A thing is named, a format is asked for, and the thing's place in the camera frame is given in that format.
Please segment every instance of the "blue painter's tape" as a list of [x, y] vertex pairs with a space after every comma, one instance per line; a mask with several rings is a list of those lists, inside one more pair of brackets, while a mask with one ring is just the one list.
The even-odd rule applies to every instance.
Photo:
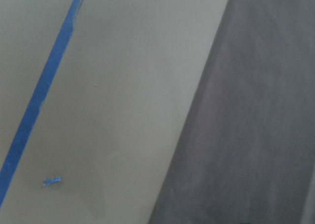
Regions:
[[53, 179], [45, 178], [45, 179], [44, 179], [43, 187], [49, 187], [49, 186], [52, 185], [53, 183], [60, 182], [62, 179], [63, 179], [62, 176], [57, 176], [57, 177], [55, 177], [55, 178], [53, 178]]
[[14, 172], [18, 166], [32, 128], [36, 122], [41, 105], [45, 100], [52, 84], [58, 66], [63, 58], [63, 53], [69, 43], [77, 11], [82, 0], [73, 0], [67, 16], [63, 22], [55, 44], [47, 59], [46, 65], [38, 80], [36, 88], [14, 136], [9, 152], [0, 171], [0, 207], [9, 188]]

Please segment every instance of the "tape strip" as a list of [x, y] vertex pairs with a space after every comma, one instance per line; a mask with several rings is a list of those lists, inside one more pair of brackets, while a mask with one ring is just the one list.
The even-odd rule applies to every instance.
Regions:
[[82, 0], [73, 0], [0, 171], [0, 208], [32, 128], [70, 41]]

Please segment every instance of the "small blue tape fragment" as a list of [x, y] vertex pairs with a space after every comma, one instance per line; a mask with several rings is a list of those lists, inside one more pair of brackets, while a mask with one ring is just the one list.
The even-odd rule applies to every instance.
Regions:
[[62, 176], [57, 176], [57, 177], [55, 177], [53, 179], [45, 178], [43, 187], [48, 187], [48, 186], [50, 186], [53, 183], [60, 182], [62, 179], [63, 179]]

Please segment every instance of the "wall surface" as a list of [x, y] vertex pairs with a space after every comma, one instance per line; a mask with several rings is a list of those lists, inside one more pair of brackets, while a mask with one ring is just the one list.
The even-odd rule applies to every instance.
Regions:
[[[0, 0], [1, 164], [71, 1]], [[0, 223], [145, 224], [226, 2], [84, 0]]]

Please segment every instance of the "dark gray surface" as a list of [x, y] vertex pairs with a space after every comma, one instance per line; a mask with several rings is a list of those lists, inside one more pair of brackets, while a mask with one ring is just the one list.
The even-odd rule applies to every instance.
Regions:
[[229, 0], [151, 224], [313, 224], [315, 0]]

